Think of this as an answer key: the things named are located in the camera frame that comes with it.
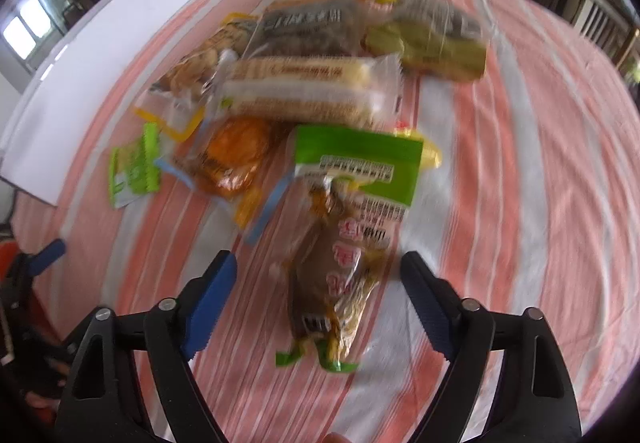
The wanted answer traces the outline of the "small green snack packet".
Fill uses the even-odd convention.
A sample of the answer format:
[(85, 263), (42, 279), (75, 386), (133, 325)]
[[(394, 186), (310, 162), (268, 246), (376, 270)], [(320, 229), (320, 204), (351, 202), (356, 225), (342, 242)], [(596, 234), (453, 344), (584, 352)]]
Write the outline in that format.
[(160, 169), (155, 166), (158, 157), (160, 130), (155, 123), (145, 123), (137, 140), (111, 151), (107, 189), (114, 209), (160, 190)]

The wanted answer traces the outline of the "orange chicken leg packet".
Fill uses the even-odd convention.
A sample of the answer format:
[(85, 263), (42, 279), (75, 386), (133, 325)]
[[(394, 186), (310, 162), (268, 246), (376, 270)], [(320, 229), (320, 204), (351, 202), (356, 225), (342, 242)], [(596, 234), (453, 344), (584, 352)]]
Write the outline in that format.
[(290, 122), (236, 116), (201, 126), (154, 161), (192, 192), (217, 201), (251, 244), (288, 189)]

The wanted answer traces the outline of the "green-top brown pickle packet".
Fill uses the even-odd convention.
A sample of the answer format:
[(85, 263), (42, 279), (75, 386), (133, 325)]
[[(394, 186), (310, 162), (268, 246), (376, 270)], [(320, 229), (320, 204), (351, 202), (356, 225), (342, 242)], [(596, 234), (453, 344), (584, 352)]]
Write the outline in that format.
[(277, 353), (277, 366), (297, 363), (313, 345), (325, 371), (356, 371), (352, 344), (412, 205), (421, 152), (421, 142), (393, 133), (297, 128), (294, 180), (311, 222), (284, 263), (292, 343)]

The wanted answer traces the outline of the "white cardboard box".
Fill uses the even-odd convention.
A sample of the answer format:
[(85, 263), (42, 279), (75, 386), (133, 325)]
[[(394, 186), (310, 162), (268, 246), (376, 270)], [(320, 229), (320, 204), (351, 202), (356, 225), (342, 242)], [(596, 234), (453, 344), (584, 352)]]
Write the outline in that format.
[(1, 135), (2, 181), (57, 204), (89, 126), (130, 62), (191, 0), (102, 0), (30, 80)]

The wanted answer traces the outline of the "yellow-edged clear nut packet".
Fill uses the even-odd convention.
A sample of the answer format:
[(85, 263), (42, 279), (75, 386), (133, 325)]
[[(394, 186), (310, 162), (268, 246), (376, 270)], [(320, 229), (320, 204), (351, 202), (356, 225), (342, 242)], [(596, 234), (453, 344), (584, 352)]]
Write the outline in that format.
[(187, 140), (204, 119), (215, 84), (245, 52), (257, 18), (232, 13), (198, 47), (171, 66), (134, 103), (134, 113), (175, 142)]

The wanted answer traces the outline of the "yellow red chip bag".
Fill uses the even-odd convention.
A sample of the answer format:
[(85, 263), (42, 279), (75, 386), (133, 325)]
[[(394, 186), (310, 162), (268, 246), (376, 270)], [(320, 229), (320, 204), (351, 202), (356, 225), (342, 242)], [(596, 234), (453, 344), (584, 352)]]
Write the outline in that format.
[(410, 128), (410, 126), (406, 125), (404, 122), (398, 122), (394, 128), (393, 134), (398, 137), (417, 140), (422, 143), (420, 160), (421, 171), (437, 169), (442, 165), (442, 152), (439, 147), (417, 129)]

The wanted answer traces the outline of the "cream wafer roll packet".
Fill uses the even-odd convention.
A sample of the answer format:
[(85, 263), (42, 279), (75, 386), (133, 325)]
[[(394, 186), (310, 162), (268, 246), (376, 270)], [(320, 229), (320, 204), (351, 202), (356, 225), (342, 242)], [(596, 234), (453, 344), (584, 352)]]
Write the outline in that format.
[(397, 54), (378, 57), (266, 56), (234, 62), (217, 86), (210, 115), (386, 130), (402, 92)]

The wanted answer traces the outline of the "dark grey snack bag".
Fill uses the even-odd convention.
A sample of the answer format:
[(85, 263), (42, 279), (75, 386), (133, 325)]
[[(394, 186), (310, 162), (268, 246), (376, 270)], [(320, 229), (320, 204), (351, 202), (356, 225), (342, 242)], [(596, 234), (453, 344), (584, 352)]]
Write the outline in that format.
[(254, 57), (356, 56), (369, 10), (359, 0), (321, 0), (262, 14), (243, 54)]

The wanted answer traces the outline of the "green-gold snack bag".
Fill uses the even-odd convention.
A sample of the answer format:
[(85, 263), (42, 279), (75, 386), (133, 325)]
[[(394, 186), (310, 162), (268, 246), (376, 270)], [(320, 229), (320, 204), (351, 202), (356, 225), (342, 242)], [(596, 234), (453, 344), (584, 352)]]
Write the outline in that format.
[(454, 82), (485, 74), (484, 26), (447, 0), (397, 0), (368, 28), (363, 46), (375, 56), (397, 54), (407, 69)]

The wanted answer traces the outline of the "dark wooden chair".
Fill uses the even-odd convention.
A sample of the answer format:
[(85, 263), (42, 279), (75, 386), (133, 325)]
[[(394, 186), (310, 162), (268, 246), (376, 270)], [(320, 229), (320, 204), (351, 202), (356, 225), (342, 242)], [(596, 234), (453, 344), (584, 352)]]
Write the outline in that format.
[(639, 26), (617, 0), (579, 0), (570, 22), (620, 71), (628, 65), (632, 51), (639, 44)]

